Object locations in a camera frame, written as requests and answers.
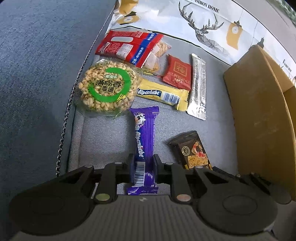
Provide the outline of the red square snack packet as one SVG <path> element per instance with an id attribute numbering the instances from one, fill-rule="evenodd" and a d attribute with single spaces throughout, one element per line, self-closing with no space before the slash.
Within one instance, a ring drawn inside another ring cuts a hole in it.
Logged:
<path id="1" fill-rule="evenodd" d="M 163 76 L 163 82 L 175 88 L 190 91 L 192 86 L 192 66 L 172 55 L 167 56 L 167 61 L 168 66 Z"/>

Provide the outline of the silver stick sachet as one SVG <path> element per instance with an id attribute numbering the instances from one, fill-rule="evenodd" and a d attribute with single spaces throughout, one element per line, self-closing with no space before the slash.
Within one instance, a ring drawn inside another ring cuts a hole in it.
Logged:
<path id="1" fill-rule="evenodd" d="M 206 62 L 192 53 L 192 87 L 187 113 L 206 120 Z"/>

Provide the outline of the brown cardboard box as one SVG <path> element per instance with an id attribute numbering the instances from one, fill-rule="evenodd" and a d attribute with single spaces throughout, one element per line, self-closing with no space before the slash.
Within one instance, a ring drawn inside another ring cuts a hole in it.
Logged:
<path id="1" fill-rule="evenodd" d="M 259 174 L 295 200 L 295 86 L 258 45 L 223 78 L 234 117 L 238 171 Z"/>

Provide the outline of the yellow Alpenliebe candy bar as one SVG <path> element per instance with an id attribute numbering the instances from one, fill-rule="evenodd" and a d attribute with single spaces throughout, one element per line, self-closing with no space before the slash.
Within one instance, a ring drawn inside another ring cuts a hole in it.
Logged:
<path id="1" fill-rule="evenodd" d="M 188 95 L 188 90 L 165 86 L 146 79 L 141 81 L 137 91 L 138 97 L 174 106 L 178 111 L 187 111 Z"/>

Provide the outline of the purple Alpenliebe candy bar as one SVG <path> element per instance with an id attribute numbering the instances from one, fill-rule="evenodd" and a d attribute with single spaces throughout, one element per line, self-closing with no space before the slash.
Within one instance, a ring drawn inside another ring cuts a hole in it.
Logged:
<path id="1" fill-rule="evenodd" d="M 156 194 L 158 185 L 154 180 L 154 124 L 159 114 L 158 106 L 132 108 L 135 121 L 135 155 L 132 186 L 129 195 Z"/>

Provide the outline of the red peanut snack bag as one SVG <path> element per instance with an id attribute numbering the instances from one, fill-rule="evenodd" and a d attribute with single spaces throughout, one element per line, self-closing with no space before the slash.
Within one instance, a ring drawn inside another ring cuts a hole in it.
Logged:
<path id="1" fill-rule="evenodd" d="M 110 30 L 95 54 L 121 59 L 147 72 L 157 72 L 159 58 L 171 48 L 163 37 L 154 32 Z"/>

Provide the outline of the round puffed grain cake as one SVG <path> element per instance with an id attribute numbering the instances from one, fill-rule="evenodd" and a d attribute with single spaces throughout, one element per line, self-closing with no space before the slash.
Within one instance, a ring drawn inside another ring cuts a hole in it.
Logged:
<path id="1" fill-rule="evenodd" d="M 137 68 L 114 58 L 100 58 L 77 84 L 74 102 L 81 113 L 119 116 L 130 109 L 142 81 Z"/>

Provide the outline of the grey deer print cloth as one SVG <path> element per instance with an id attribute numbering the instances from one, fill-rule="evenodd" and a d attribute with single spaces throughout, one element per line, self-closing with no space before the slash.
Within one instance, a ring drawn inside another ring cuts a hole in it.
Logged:
<path id="1" fill-rule="evenodd" d="M 130 108 L 157 105 L 154 151 L 175 161 L 166 141 L 179 131 L 199 131 L 205 151 L 195 161 L 209 161 L 229 172 L 237 171 L 236 137 L 223 72 L 252 45 L 260 44 L 290 80 L 293 58 L 276 37 L 233 1 L 233 20 L 190 1 L 148 1 L 129 14 L 115 13 L 109 28 L 119 32 L 159 36 L 142 68 L 124 63 L 131 44 L 115 57 L 96 53 L 78 80 L 73 96 L 76 112 L 68 170 L 86 164 L 103 167 L 125 158 L 134 149 Z"/>

